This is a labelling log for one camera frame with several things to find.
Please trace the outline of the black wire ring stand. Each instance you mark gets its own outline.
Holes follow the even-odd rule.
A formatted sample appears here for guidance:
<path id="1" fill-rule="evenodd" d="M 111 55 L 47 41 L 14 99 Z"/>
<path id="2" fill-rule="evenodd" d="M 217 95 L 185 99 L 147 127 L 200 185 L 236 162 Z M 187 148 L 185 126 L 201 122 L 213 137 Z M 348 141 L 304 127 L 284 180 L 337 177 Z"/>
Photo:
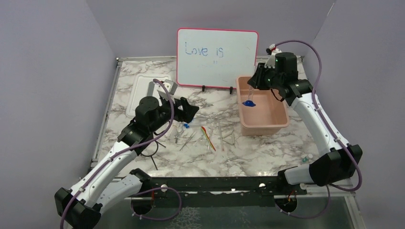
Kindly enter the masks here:
<path id="1" fill-rule="evenodd" d="M 148 158 L 150 158 L 150 159 L 152 160 L 152 162 L 153 162 L 153 165 L 154 165 L 155 169 L 158 171 L 157 164 L 156 164 L 156 162 L 155 162 L 155 160 L 154 160 L 153 157 L 157 154 L 157 152 L 158 152 L 158 150 L 159 150 L 160 147 L 166 148 L 166 146 L 165 146 L 164 144 L 160 143 L 159 141 L 155 141 L 155 145 L 156 145 L 156 148 L 155 148 L 155 150 L 154 150 L 153 153 L 151 153 L 151 154 L 144 154 L 144 153 L 141 153 L 140 155 L 141 155 L 142 157 L 148 157 Z"/>

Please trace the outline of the glass stirring rod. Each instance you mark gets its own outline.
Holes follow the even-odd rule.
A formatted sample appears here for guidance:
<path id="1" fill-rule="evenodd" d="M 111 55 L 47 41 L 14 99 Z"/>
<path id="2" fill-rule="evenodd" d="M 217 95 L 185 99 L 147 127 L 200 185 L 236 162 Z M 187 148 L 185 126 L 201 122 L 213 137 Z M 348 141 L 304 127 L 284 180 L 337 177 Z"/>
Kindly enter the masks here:
<path id="1" fill-rule="evenodd" d="M 220 119 L 219 119 L 219 115 L 216 115 L 216 120 L 217 120 L 218 130 L 219 130 L 221 150 L 224 151 L 223 134 L 222 134 L 222 127 L 221 127 L 221 122 L 220 122 Z"/>

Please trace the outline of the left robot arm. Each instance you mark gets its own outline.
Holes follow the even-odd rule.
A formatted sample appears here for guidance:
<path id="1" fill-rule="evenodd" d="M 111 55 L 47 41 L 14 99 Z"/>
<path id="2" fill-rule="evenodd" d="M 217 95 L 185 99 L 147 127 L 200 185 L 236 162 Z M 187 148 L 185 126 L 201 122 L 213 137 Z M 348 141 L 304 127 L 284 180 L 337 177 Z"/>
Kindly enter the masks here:
<path id="1" fill-rule="evenodd" d="M 136 115 L 122 130 L 110 152 L 78 183 L 71 188 L 60 188 L 54 198 L 61 216 L 60 228 L 67 222 L 75 229 L 92 229 L 102 214 L 121 199 L 132 194 L 146 195 L 150 190 L 150 177 L 129 175 L 119 183 L 112 183 L 118 173 L 152 142 L 165 135 L 169 126 L 158 136 L 154 132 L 173 121 L 192 121 L 199 107 L 187 99 L 141 99 Z"/>

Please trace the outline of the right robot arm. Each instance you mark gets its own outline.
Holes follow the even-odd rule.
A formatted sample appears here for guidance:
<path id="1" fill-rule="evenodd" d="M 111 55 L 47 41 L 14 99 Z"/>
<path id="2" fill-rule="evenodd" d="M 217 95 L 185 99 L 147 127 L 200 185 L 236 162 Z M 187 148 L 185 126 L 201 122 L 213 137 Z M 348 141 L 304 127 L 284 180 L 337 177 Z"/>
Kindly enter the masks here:
<path id="1" fill-rule="evenodd" d="M 323 113 L 310 81 L 298 77 L 296 55 L 280 52 L 273 58 L 273 66 L 259 62 L 247 83 L 258 90 L 277 90 L 280 101 L 301 117 L 319 151 L 316 161 L 279 171 L 275 182 L 277 191 L 287 194 L 301 183 L 334 187 L 335 182 L 351 178 L 359 168 L 361 147 L 343 137 Z"/>

